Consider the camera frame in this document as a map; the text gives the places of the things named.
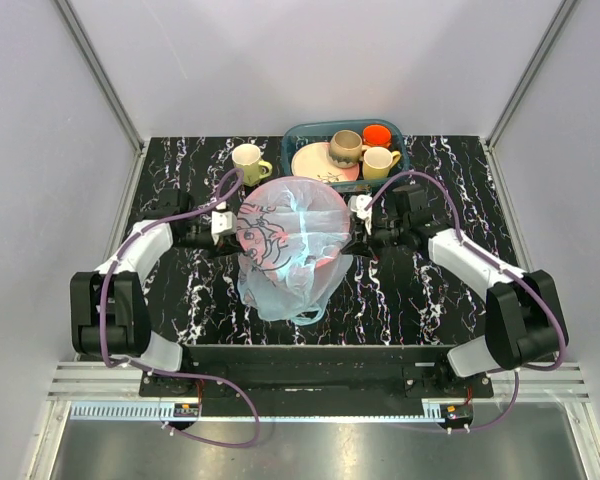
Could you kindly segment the light blue plastic trash bag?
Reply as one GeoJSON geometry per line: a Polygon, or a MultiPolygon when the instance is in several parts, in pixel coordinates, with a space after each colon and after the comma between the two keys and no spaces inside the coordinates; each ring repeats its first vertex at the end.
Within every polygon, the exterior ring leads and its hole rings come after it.
{"type": "Polygon", "coordinates": [[[287,176],[250,193],[237,214],[238,291],[267,322],[322,319],[353,257],[349,209],[332,187],[287,176]]]}

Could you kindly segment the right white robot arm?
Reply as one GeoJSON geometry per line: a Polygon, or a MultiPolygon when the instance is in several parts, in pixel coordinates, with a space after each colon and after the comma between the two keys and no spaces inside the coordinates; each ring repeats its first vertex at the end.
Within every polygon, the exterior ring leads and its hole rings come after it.
{"type": "Polygon", "coordinates": [[[370,195],[349,198],[353,220],[347,252],[372,257],[403,246],[453,274],[485,304],[484,334],[451,348],[437,362],[433,375],[440,393],[456,396],[478,374],[537,370],[548,355],[555,357],[554,368],[561,365],[569,337],[550,274],[510,265],[438,219],[420,185],[391,190],[385,209],[375,202],[370,195]]]}

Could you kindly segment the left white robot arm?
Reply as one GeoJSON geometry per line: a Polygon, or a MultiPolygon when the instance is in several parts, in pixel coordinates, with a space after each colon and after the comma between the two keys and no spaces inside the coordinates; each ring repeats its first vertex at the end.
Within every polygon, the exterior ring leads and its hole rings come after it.
{"type": "Polygon", "coordinates": [[[117,366],[136,362],[162,371],[161,384],[176,396],[195,386],[196,372],[184,350],[154,331],[143,285],[161,256],[173,248],[202,250],[212,257],[240,251],[237,217],[227,204],[212,210],[208,224],[193,214],[192,197],[169,189],[156,206],[140,212],[130,235],[95,270],[70,281],[71,339],[76,353],[117,366]]]}

